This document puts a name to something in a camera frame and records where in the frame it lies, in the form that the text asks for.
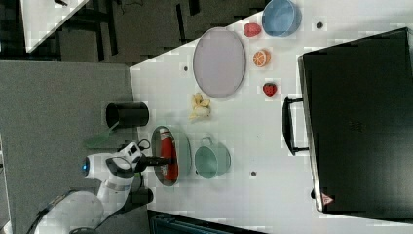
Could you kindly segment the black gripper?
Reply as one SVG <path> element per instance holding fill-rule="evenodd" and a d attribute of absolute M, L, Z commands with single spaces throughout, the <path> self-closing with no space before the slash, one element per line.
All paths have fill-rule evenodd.
<path fill-rule="evenodd" d="M 143 172 L 147 167 L 162 165 L 177 165 L 176 158 L 159 158 L 159 157 L 147 157 L 145 155 L 138 156 L 134 159 L 135 171 Z"/>

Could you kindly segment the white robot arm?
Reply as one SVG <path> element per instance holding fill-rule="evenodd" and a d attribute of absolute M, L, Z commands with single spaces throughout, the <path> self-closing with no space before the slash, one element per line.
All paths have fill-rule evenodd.
<path fill-rule="evenodd" d="M 83 170 L 86 179 L 100 182 L 97 191 L 74 189 L 57 196 L 37 214 L 26 234 L 97 234 L 106 219 L 126 209 L 137 172 L 172 163 L 174 159 L 130 151 L 89 155 Z"/>

